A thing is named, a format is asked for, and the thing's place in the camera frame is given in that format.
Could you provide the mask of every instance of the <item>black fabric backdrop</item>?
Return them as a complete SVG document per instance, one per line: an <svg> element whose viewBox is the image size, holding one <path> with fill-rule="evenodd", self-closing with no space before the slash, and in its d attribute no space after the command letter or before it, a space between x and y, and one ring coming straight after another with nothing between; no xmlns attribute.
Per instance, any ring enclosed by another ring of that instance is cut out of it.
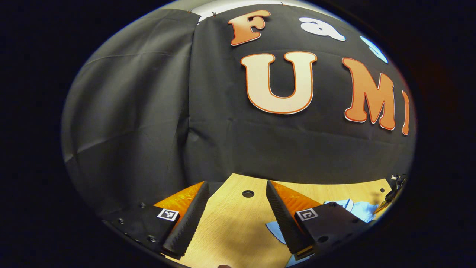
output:
<svg viewBox="0 0 476 268"><path fill-rule="evenodd" d="M231 46L227 22L261 9L271 13L261 37ZM304 31L301 17L333 25L346 40ZM198 18L155 10L107 40L77 75L64 108L63 155L75 186L98 214L151 204L203 180L224 182L231 173L345 184L392 183L392 174L409 172L416 112L410 98L410 133L404 136L401 91L411 93L393 63L362 42L362 33L327 15L282 5L228 10L199 25ZM248 100L241 58L275 55L271 89L288 96L294 76L283 56L292 51L317 55L311 104L291 115L257 109ZM369 118L363 124L344 118L352 100L344 57L362 62L376 84L381 72L393 81L393 131Z"/></svg>
<svg viewBox="0 0 476 268"><path fill-rule="evenodd" d="M468 33L475 25L474 4L315 3L392 51L405 77L413 77L409 86L416 89L419 128L412 179L387 217L365 239L309 267L471 267L475 42ZM103 226L86 207L60 146L63 104L79 66L113 33L163 3L3 4L1 265L163 267Z"/></svg>

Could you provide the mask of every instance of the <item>blue towel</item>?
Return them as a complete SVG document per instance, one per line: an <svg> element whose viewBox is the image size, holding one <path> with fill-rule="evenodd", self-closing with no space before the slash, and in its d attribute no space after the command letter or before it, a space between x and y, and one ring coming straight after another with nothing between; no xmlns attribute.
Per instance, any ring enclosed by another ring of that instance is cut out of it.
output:
<svg viewBox="0 0 476 268"><path fill-rule="evenodd" d="M351 199L345 199L341 201L335 201L337 204L341 205L354 216L358 217L362 221L369 222L375 219L374 211L377 209L378 205L371 205L369 202L358 202L354 203Z"/></svg>
<svg viewBox="0 0 476 268"><path fill-rule="evenodd" d="M352 199L344 199L340 201L335 201L337 204L345 208L348 212L352 213L354 216L358 217L364 222L370 222L375 218L374 211L377 209L378 205L371 205L369 202L358 202L354 203ZM279 225L277 221L272 221L266 223L266 227L268 227L269 231L276 237L279 242L286 244L286 241L284 240L283 234L281 233L281 229L279 229ZM291 255L291 258L288 261L288 264L286 264L286 267L289 267L291 265L294 265L296 263L305 261L312 257L313 255L297 260L294 258L294 255Z"/></svg>

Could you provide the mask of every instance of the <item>letter m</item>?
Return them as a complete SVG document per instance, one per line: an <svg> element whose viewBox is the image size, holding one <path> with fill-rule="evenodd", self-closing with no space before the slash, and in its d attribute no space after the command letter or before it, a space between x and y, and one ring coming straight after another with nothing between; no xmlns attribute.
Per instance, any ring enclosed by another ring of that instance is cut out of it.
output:
<svg viewBox="0 0 476 268"><path fill-rule="evenodd" d="M351 58L343 58L342 63L349 68L352 76L352 104L344 115L347 120L363 123L367 120L365 100L370 113L372 124L380 117L380 126L388 130L395 129L395 99L393 96L393 82L388 76L381 73L378 86L368 72L365 65Z"/></svg>

